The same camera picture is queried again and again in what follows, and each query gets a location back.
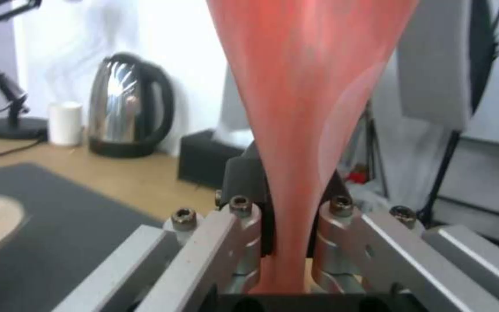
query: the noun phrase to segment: stainless steel kettle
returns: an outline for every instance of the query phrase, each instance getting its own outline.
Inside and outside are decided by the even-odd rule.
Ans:
[[[171,83],[159,67],[127,53],[106,58],[91,90],[90,150],[114,157],[149,155],[170,131],[174,111]]]

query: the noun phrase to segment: red object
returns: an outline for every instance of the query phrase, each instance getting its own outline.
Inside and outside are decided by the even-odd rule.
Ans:
[[[352,171],[348,174],[348,180],[359,184],[366,184],[369,179],[367,178],[367,172]]]
[[[311,224],[416,0],[208,0],[275,206],[258,292],[303,291]]]

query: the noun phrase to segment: black kettle base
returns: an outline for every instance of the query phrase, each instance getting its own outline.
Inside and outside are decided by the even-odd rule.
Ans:
[[[89,139],[90,150],[95,154],[113,158],[136,158],[153,154],[155,146],[151,144],[109,143],[93,138]]]

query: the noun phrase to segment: dark gray mat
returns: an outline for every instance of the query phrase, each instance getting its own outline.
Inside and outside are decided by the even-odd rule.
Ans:
[[[0,311],[52,310],[139,225],[160,221],[34,164],[0,168],[26,223],[0,250]]]

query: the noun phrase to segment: light stand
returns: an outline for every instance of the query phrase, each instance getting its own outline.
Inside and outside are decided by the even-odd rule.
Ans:
[[[12,0],[0,0],[0,5]],[[42,0],[29,0],[24,5],[0,14],[0,22],[9,20],[18,14],[38,8]],[[5,96],[9,105],[9,114],[0,118],[0,138],[14,140],[31,140],[39,138],[47,132],[47,121],[39,118],[19,118],[19,114],[28,112],[24,106],[26,92],[4,73],[0,72],[0,91]]]

